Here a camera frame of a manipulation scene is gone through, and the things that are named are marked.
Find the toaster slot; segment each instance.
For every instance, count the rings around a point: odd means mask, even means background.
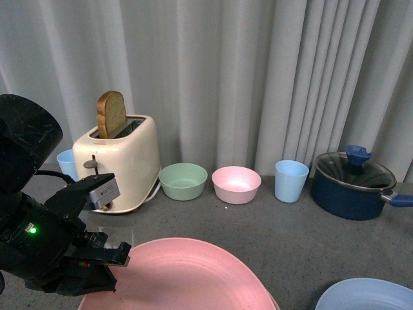
[[[129,136],[138,128],[146,119],[142,117],[126,117],[126,125],[117,129],[107,139],[119,139]],[[99,132],[95,131],[90,135],[91,138],[100,139]]]

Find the black cable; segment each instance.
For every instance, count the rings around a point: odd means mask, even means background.
[[[3,274],[0,272],[0,295],[5,290],[6,282]]]
[[[50,170],[38,170],[35,173],[36,176],[57,176],[58,178],[63,179],[67,184],[72,184],[76,183],[75,180],[72,179],[71,176],[61,173],[61,172],[56,172],[56,171],[50,171]]]

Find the plate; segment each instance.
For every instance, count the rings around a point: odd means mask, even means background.
[[[190,238],[165,238],[130,252],[111,267],[115,292],[86,295],[79,310],[279,310],[257,276],[225,250]]]
[[[316,310],[411,310],[413,291],[384,280],[353,278],[328,288]]]

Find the gray countertop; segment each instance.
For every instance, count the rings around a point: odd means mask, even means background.
[[[42,169],[59,170],[53,164]],[[63,186],[58,178],[34,176],[23,192],[43,203]],[[171,200],[160,190],[136,212],[82,211],[80,217],[88,231],[107,233],[108,247],[174,236],[215,244],[244,262],[282,310],[314,309],[328,287],[347,278],[379,278],[413,289],[413,208],[385,205],[374,220],[345,220],[319,208],[310,186],[308,180],[298,202],[282,203],[274,196],[274,177],[264,176],[252,202],[230,205],[216,197],[209,178],[192,201]],[[413,184],[396,189],[413,194]],[[0,309],[77,309],[82,299],[31,291],[4,274]]]

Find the green bowl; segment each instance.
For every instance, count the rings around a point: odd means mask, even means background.
[[[165,194],[180,201],[197,198],[204,190],[207,178],[206,170],[193,163],[175,163],[159,174]]]

